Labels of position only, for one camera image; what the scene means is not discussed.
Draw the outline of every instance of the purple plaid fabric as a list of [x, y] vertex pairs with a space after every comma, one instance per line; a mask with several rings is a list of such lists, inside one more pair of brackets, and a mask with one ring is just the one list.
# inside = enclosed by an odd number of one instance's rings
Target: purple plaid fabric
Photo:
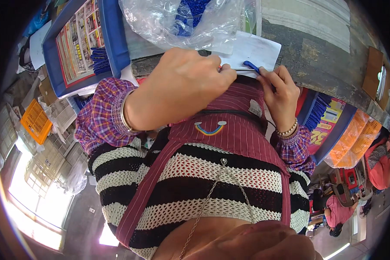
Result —
[[[138, 133], [130, 133], [121, 121], [121, 104], [131, 90], [136, 89], [127, 80], [107, 78], [98, 84], [93, 99], [79, 112], [76, 119], [75, 138], [84, 151], [91, 154], [97, 146], [108, 143], [115, 147], [129, 144]], [[304, 126], [298, 126], [288, 138], [273, 134], [271, 143], [288, 168], [311, 175], [315, 163], [307, 147], [311, 135]]]
[[98, 84], [94, 97], [76, 118], [75, 138], [84, 151], [103, 143], [115, 147], [129, 144], [138, 133], [130, 133], [121, 121], [121, 105], [127, 93], [136, 87], [127, 80], [106, 78]]
[[295, 132], [287, 138], [279, 138], [274, 132], [270, 143], [274, 142], [276, 152], [288, 168], [312, 175], [315, 162], [307, 149], [311, 143], [311, 134], [306, 127], [298, 125]]

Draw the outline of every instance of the blue beads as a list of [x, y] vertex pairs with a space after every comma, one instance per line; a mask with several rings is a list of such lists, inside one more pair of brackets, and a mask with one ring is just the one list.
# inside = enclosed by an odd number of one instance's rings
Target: blue beads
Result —
[[179, 29], [177, 35], [188, 37], [192, 34], [193, 29], [201, 21], [205, 7], [211, 0], [181, 0], [179, 8], [177, 9], [176, 19], [182, 21], [185, 29], [181, 25], [176, 24], [175, 27]]

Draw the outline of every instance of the blue tray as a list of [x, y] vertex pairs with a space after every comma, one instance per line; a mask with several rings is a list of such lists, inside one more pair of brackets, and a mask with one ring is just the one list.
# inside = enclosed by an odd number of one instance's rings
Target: blue tray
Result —
[[326, 140], [322, 143], [317, 152], [314, 155], [311, 155], [311, 158], [316, 163], [316, 165], [319, 165], [325, 156], [327, 156], [327, 154], [336, 145], [339, 138], [341, 138], [342, 134], [345, 132], [349, 123], [354, 117], [355, 112], [357, 112], [356, 107], [353, 107], [350, 104], [345, 104], [344, 110], [342, 111], [341, 116], [338, 118], [338, 122], [335, 124], [332, 132], [329, 133]]
[[[304, 125], [307, 121], [312, 108], [315, 105], [315, 101], [318, 97], [318, 92], [309, 89], [306, 99], [302, 105], [302, 108], [297, 116], [298, 124]], [[314, 155], [311, 155], [312, 160], [316, 165], [320, 164], [325, 156], [332, 150], [335, 144], [341, 138], [342, 134], [347, 129], [349, 123], [354, 117], [355, 112], [357, 111], [356, 107], [351, 106], [350, 104], [345, 104], [344, 110], [341, 113], [341, 116], [338, 118], [338, 122], [335, 124], [332, 132], [326, 137], [326, 140], [319, 147], [317, 152]]]
[[100, 80], [110, 76], [120, 78], [121, 70], [130, 64], [122, 22], [123, 14], [121, 13], [118, 0], [99, 0], [101, 29], [103, 31], [111, 71], [91, 76], [86, 80], [66, 88], [55, 38], [67, 21], [84, 3], [85, 0], [69, 1], [53, 22], [43, 41], [43, 52], [49, 80], [58, 98], [72, 96], [82, 89], [95, 85]]

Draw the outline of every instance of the window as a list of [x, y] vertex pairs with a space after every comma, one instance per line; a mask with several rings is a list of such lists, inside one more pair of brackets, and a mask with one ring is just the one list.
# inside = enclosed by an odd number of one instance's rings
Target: window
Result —
[[64, 193], [57, 183], [35, 168], [36, 176], [26, 177], [32, 160], [21, 154], [9, 188], [7, 212], [21, 232], [45, 246], [59, 250], [65, 230], [62, 229], [73, 196]]

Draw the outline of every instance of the beaded bracelet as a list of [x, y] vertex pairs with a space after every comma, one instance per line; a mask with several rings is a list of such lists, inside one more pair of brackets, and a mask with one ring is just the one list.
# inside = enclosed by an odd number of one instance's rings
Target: beaded bracelet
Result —
[[290, 132], [292, 132], [295, 128], [296, 128], [296, 126], [298, 125], [298, 119], [295, 117], [295, 123], [293, 124], [293, 126], [288, 130], [288, 131], [286, 131], [286, 132], [283, 132], [283, 133], [280, 133], [277, 129], [276, 129], [276, 133], [277, 133], [277, 135], [278, 136], [284, 136], [285, 134], [288, 134], [288, 133], [290, 133]]

